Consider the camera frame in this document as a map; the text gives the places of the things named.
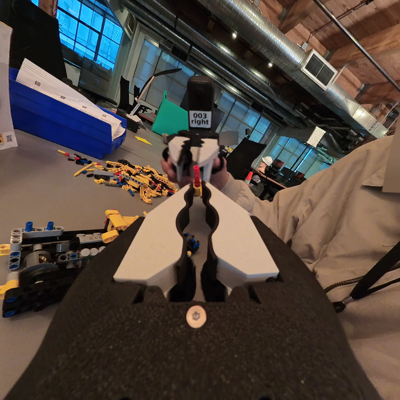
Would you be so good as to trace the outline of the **grey desk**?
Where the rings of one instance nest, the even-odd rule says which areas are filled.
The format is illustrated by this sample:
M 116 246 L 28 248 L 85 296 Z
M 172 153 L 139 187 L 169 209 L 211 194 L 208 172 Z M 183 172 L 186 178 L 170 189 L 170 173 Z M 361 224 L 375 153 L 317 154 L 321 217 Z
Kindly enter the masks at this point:
M 107 209 L 117 209 L 124 216 L 149 212 L 166 197 L 145 204 L 140 196 L 132 197 L 123 189 L 96 184 L 82 174 L 81 168 L 58 150 L 70 152 L 42 138 L 16 130 L 18 146 L 1 150 L 0 155 L 0 243 L 10 241 L 14 228 L 32 221 L 34 227 L 47 222 L 65 230 L 104 227 Z M 58 304 L 39 312 L 2 318 L 0 321 L 0 397 L 3 399 L 37 352 Z

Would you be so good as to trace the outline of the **yellow black brick subassembly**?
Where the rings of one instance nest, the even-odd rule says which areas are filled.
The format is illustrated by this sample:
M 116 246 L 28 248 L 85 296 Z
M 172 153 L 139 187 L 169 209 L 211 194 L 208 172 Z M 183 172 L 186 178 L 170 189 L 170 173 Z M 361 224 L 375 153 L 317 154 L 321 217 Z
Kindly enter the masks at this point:
M 122 216 L 116 209 L 106 210 L 105 215 L 108 221 L 106 232 L 102 234 L 102 241 L 108 244 L 114 241 L 119 234 L 126 230 L 132 223 L 134 223 L 139 217 L 146 217 L 147 212 L 143 212 L 142 215 L 137 216 Z

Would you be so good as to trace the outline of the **dark wall monitor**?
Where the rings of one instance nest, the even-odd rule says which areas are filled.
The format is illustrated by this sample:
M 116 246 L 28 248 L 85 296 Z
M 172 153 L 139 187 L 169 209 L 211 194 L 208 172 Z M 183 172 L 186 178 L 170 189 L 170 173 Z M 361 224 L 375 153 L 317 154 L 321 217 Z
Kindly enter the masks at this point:
M 221 109 L 219 109 L 217 107 L 217 104 L 213 105 L 213 110 L 212 110 L 212 123 L 211 123 L 211 130 L 213 132 L 216 132 L 219 124 L 222 121 L 222 118 L 224 117 L 224 111 L 222 111 Z

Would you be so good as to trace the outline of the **white desk lamp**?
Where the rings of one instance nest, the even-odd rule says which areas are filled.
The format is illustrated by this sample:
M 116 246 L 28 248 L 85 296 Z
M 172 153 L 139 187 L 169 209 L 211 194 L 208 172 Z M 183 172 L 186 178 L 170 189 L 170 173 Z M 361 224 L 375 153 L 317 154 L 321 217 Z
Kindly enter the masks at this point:
M 133 105 L 131 106 L 131 111 L 127 111 L 127 115 L 129 116 L 133 116 L 134 113 L 138 110 L 139 107 L 139 102 L 142 99 L 143 95 L 145 94 L 145 92 L 147 91 L 147 89 L 150 87 L 151 83 L 153 82 L 153 80 L 158 77 L 158 76 L 162 76 L 162 75 L 167 75 L 167 74 L 173 74 L 173 73 L 177 73 L 179 71 L 181 71 L 182 68 L 173 68 L 173 69 L 169 69 L 169 70 L 164 70 L 164 71 L 159 71 L 157 73 L 154 73 L 145 83 L 145 85 L 143 86 L 142 89 L 139 89 L 138 87 L 134 87 L 134 101 L 133 101 Z

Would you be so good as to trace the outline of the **metal air duct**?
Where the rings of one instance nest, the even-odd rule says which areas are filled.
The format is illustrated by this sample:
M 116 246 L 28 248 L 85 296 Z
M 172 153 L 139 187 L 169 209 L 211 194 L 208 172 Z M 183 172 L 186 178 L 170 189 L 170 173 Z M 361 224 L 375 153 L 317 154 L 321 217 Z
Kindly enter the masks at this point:
M 161 28 L 182 34 L 201 49 L 217 58 L 226 61 L 242 76 L 247 76 L 250 83 L 267 92 L 267 96 L 289 107 L 288 95 L 278 100 L 278 87 L 271 79 L 251 67 L 221 41 L 210 36 L 200 28 L 193 27 L 186 17 L 180 17 L 171 10 L 165 1 L 120 1 L 133 14 L 144 15 L 147 22 L 154 20 Z M 266 17 L 257 14 L 255 8 L 246 1 L 201 1 L 202 5 L 211 5 L 217 18 L 227 17 L 229 27 L 234 32 L 259 51 L 268 61 L 272 62 L 293 82 L 307 91 L 324 109 L 330 109 L 353 129 L 367 132 L 381 138 L 387 134 L 385 128 L 372 114 L 337 83 L 333 83 L 337 71 L 314 50 L 305 52 Z

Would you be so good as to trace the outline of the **blue plastic bin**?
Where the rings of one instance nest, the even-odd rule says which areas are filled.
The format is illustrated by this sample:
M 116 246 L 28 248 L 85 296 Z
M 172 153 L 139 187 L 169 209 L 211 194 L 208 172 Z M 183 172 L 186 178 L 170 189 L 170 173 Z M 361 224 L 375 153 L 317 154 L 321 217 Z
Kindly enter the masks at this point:
M 125 141 L 126 119 L 116 116 L 121 121 L 123 134 L 112 140 L 110 124 L 17 82 L 17 73 L 17 69 L 9 68 L 10 108 L 15 129 L 99 159 Z

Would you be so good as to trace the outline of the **black brick car chassis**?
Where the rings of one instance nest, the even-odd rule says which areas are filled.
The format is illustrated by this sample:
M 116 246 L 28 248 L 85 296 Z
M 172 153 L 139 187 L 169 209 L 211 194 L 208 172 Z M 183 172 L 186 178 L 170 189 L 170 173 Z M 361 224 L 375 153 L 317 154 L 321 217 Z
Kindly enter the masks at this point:
M 2 317 L 41 311 L 62 301 L 89 262 L 140 217 L 108 212 L 118 215 L 124 225 L 116 228 L 107 218 L 99 230 L 65 231 L 52 221 L 46 227 L 33 227 L 28 221 L 24 228 L 13 229 L 10 243 L 1 244 L 10 269 L 1 285 Z

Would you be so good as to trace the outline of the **black box with green light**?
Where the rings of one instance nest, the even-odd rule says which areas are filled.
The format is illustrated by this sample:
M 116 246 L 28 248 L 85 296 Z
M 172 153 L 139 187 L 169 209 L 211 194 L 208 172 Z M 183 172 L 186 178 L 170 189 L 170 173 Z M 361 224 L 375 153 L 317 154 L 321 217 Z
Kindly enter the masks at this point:
M 134 121 L 124 110 L 117 109 L 116 115 L 126 119 L 127 130 L 133 133 L 137 133 L 139 130 L 139 122 Z

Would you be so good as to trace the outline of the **teal fabric bin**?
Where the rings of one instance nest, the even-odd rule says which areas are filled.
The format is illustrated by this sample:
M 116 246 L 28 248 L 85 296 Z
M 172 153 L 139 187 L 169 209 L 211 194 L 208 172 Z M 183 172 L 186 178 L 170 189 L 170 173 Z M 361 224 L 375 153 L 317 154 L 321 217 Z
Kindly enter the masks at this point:
M 170 102 L 167 99 L 167 91 L 164 91 L 163 100 L 152 125 L 152 131 L 159 135 L 172 135 L 188 129 L 188 112 Z

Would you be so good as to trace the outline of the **instruction booklet with car picture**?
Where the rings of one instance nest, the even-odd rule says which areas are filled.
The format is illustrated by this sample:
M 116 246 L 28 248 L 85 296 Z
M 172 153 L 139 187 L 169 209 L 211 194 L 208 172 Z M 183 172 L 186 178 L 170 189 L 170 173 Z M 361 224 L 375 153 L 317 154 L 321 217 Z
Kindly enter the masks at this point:
M 9 57 L 12 28 L 0 23 L 0 149 L 17 147 L 10 108 Z

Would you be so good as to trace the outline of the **person's beige jacket torso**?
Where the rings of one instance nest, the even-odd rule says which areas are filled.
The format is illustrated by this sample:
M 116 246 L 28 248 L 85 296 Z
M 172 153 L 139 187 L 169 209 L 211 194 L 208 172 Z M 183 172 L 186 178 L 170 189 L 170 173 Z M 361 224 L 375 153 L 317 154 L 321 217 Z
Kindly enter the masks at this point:
M 399 242 L 399 193 L 383 191 L 397 134 L 353 151 L 305 183 L 319 201 L 288 241 L 329 286 L 365 276 Z M 359 363 L 383 399 L 399 399 L 399 283 L 351 301 L 337 316 Z

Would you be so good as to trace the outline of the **white hanging printed sign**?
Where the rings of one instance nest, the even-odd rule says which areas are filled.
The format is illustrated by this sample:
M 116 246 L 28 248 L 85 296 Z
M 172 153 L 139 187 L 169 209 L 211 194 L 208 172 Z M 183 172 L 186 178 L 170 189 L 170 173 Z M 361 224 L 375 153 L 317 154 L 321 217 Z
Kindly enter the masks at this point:
M 323 138 L 326 131 L 318 126 L 314 127 L 311 135 L 307 139 L 306 143 L 312 147 L 317 147 L 321 139 Z

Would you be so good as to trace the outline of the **pile of bricks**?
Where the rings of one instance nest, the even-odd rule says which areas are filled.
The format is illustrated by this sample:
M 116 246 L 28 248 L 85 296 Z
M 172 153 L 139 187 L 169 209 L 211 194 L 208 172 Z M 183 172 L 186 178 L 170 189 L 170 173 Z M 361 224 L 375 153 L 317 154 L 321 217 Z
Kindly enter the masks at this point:
M 58 153 L 82 167 L 74 174 L 75 177 L 84 175 L 98 185 L 121 188 L 131 196 L 138 193 L 146 204 L 151 204 L 154 197 L 169 197 L 178 192 L 175 183 L 172 183 L 167 175 L 149 165 L 140 166 L 125 159 L 106 161 L 102 164 L 63 150 L 58 150 Z

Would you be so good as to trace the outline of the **black standing panel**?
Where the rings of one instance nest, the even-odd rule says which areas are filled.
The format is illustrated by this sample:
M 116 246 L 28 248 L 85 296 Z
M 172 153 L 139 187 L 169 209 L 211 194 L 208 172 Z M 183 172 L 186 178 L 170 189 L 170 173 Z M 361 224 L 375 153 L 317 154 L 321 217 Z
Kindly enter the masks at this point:
M 59 80 L 67 78 L 56 18 L 31 1 L 14 0 L 7 24 L 13 28 L 10 67 L 20 69 L 28 59 Z

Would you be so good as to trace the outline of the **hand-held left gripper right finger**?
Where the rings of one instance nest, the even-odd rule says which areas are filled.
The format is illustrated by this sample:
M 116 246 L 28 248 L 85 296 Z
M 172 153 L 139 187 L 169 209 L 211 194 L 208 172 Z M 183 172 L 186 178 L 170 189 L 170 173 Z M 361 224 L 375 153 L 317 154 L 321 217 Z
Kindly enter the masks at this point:
M 255 224 L 263 223 L 210 183 L 202 186 L 211 229 L 202 270 L 204 298 L 224 300 L 228 289 L 277 278 L 279 269 Z

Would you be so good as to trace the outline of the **person's right forearm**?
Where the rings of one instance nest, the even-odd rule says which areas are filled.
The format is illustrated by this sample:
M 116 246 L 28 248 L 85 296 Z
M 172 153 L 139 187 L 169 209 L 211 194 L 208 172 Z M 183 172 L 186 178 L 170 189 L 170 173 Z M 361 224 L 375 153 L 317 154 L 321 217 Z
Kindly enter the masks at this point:
M 308 183 L 278 192 L 272 202 L 260 200 L 230 173 L 225 173 L 223 183 L 223 194 L 257 217 L 285 243 L 293 238 L 297 227 L 303 224 L 300 220 L 307 218 L 319 201 L 315 185 Z

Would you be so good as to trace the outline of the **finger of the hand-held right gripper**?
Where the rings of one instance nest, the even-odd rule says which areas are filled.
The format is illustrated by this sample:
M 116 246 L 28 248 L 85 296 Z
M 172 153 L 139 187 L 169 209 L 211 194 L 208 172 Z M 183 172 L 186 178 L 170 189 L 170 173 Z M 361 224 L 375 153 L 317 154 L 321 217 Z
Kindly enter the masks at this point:
M 201 180 L 209 182 L 214 160 L 217 158 L 219 152 L 218 141 L 202 141 L 200 146 L 191 146 L 191 175 L 193 176 L 193 166 L 198 165 L 202 168 L 200 172 Z
M 189 138 L 172 138 L 168 142 L 168 154 L 176 168 L 178 181 L 188 174 L 191 166 L 191 141 Z

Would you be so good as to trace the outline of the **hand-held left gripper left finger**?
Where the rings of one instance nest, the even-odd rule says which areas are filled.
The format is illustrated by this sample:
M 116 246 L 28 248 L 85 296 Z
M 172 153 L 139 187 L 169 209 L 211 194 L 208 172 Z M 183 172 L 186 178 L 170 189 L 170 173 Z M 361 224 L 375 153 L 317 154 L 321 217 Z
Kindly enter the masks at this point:
M 191 206 L 192 186 L 186 185 L 143 219 L 114 273 L 115 301 L 134 301 L 150 286 L 170 301 L 192 300 L 192 260 L 184 235 Z

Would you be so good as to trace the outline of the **person's right hand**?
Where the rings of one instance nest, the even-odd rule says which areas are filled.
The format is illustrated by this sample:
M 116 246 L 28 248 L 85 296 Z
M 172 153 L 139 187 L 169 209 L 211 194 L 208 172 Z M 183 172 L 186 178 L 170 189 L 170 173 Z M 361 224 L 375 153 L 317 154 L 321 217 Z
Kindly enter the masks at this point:
M 193 178 L 189 175 L 183 175 L 181 179 L 177 178 L 176 172 L 174 172 L 173 170 L 174 165 L 170 158 L 168 158 L 167 161 L 161 158 L 160 162 L 162 170 L 165 174 L 167 174 L 167 178 L 169 179 L 169 181 L 176 183 L 179 188 L 182 188 L 193 182 Z M 215 158 L 213 168 L 221 169 L 217 173 L 211 175 L 210 183 L 218 190 L 221 190 L 226 185 L 229 179 L 229 174 L 226 168 L 226 160 L 223 158 L 223 160 L 221 161 L 219 158 Z

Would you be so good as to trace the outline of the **white printed paper sheets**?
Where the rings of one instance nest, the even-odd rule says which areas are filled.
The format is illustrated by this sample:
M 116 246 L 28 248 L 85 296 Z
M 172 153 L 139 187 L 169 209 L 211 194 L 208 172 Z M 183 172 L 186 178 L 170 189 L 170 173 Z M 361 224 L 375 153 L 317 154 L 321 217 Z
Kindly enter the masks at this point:
M 27 87 L 108 123 L 111 126 L 112 140 L 120 137 L 126 130 L 122 127 L 122 121 L 117 119 L 113 113 L 109 114 L 103 111 L 74 88 L 52 76 L 27 58 L 23 60 L 16 80 Z

